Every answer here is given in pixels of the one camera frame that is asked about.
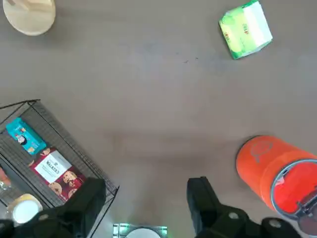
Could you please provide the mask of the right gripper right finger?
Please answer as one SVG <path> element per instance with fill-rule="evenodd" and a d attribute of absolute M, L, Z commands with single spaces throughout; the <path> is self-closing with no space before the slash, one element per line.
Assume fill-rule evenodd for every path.
<path fill-rule="evenodd" d="M 206 177 L 187 181 L 189 206 L 197 238 L 299 238 L 293 226 L 267 217 L 258 224 L 241 209 L 222 204 Z"/>

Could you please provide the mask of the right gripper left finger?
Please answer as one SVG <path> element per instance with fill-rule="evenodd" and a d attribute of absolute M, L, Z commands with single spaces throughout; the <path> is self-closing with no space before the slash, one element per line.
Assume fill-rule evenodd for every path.
<path fill-rule="evenodd" d="M 0 221 L 2 238 L 86 238 L 106 202 L 106 183 L 87 178 L 64 205 L 39 212 L 27 223 L 15 226 Z"/>

